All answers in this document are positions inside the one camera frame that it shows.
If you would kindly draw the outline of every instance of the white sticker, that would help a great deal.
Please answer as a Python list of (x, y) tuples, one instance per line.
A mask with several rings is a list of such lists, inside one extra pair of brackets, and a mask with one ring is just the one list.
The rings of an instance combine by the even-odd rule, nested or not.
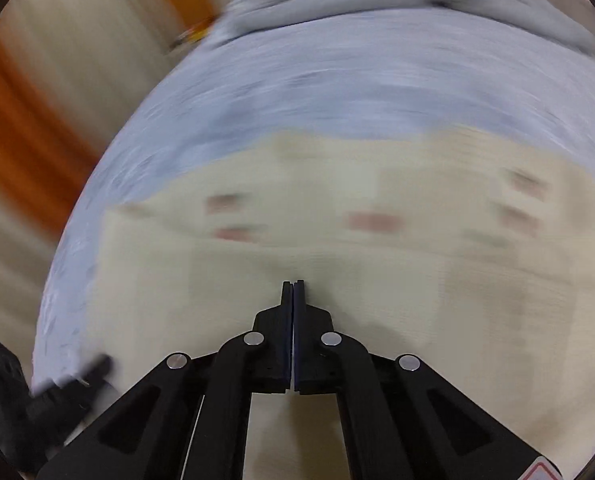
[(518, 480), (562, 480), (562, 476), (543, 456), (538, 456)]

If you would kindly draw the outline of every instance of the cream colored cloth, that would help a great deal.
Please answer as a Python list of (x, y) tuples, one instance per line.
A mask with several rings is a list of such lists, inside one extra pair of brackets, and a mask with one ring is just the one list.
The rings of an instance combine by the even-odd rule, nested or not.
[[(468, 129), (280, 134), (104, 218), (87, 351), (125, 391), (306, 280), (335, 328), (414, 352), (572, 478), (595, 450), (595, 182)], [(245, 479), (347, 478), (330, 397), (254, 396)]]

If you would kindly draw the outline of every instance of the bedsheet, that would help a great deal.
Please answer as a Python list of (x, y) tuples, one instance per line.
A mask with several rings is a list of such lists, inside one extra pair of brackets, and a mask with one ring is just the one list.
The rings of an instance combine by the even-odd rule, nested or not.
[(34, 385), (80, 367), (100, 220), (272, 132), (410, 138), (467, 124), (564, 153), (595, 175), (595, 59), (448, 9), (333, 16), (219, 44), (224, 22), (104, 154), (53, 261)]

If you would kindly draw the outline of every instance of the triangular cutout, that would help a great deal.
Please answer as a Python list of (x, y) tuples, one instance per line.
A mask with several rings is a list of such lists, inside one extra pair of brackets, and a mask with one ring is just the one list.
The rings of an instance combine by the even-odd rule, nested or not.
[(464, 456), (491, 442), (491, 436), (438, 390), (429, 391), (429, 400), (447, 432), (451, 446)]
[(100, 442), (126, 454), (133, 454), (155, 407), (160, 389), (149, 386), (127, 408), (100, 431)]

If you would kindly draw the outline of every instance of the metal screw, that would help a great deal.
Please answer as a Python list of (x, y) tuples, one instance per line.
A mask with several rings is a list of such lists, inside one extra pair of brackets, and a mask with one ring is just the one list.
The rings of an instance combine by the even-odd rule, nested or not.
[(326, 346), (337, 346), (341, 343), (341, 335), (337, 332), (327, 332), (322, 334), (322, 343)]
[(411, 354), (403, 355), (402, 357), (400, 357), (400, 360), (398, 362), (403, 370), (408, 370), (410, 372), (414, 372), (421, 365), (420, 360)]
[(260, 332), (248, 332), (244, 336), (244, 342), (249, 346), (257, 346), (264, 343), (264, 335)]
[(166, 365), (171, 370), (178, 370), (180, 368), (183, 368), (184, 366), (186, 366), (186, 363), (188, 363), (188, 359), (184, 354), (173, 354), (171, 356), (168, 356), (168, 359), (166, 360)]

